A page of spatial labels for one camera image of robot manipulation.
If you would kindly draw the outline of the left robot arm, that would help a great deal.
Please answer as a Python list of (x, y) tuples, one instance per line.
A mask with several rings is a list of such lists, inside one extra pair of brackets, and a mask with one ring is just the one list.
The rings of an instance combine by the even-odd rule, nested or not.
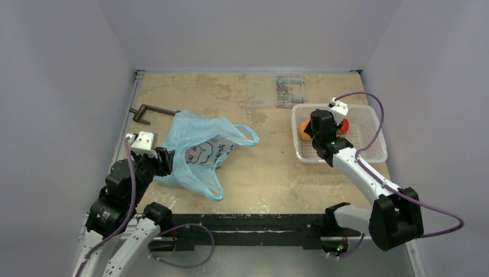
[(156, 148), (155, 156), (126, 152), (129, 157), (112, 165), (105, 186), (90, 207), (84, 245), (73, 276), (123, 276), (143, 246), (157, 235), (167, 235), (174, 226), (169, 208), (148, 204), (134, 231), (114, 251), (154, 177), (172, 173), (175, 156), (174, 151), (163, 147)]

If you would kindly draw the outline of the light blue plastic bag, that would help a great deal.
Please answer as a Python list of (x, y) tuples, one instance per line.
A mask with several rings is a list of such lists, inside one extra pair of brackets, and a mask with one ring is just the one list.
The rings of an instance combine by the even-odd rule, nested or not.
[(226, 117), (207, 118), (189, 111), (174, 116), (162, 147), (175, 152), (170, 175), (154, 177), (166, 185), (178, 185), (211, 201), (221, 201), (224, 189), (216, 170), (233, 153), (236, 145), (253, 147), (259, 142), (256, 132), (232, 124)]

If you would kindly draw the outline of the orange fake peach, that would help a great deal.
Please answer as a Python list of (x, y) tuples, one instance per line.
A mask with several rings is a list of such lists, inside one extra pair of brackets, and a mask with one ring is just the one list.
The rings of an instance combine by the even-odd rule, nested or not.
[(303, 121), (298, 127), (298, 135), (304, 141), (310, 141), (312, 138), (306, 133), (309, 121)]

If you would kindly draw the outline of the red fake apple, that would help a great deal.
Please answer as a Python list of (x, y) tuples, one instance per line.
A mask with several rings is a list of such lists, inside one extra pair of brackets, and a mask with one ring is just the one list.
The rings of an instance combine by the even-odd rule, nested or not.
[(345, 118), (341, 121), (341, 123), (338, 126), (337, 135), (338, 136), (344, 135), (348, 132), (348, 130), (349, 130), (349, 121)]

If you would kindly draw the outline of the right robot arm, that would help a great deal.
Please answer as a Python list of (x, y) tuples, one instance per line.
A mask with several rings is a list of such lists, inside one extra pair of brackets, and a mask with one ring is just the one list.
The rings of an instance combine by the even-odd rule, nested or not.
[(324, 228), (332, 235), (352, 229), (371, 237), (383, 251), (391, 250), (424, 234), (419, 196), (402, 189), (368, 165), (345, 138), (336, 135), (333, 113), (316, 109), (305, 132), (318, 156), (346, 176), (372, 205), (371, 209), (340, 203), (325, 210)]

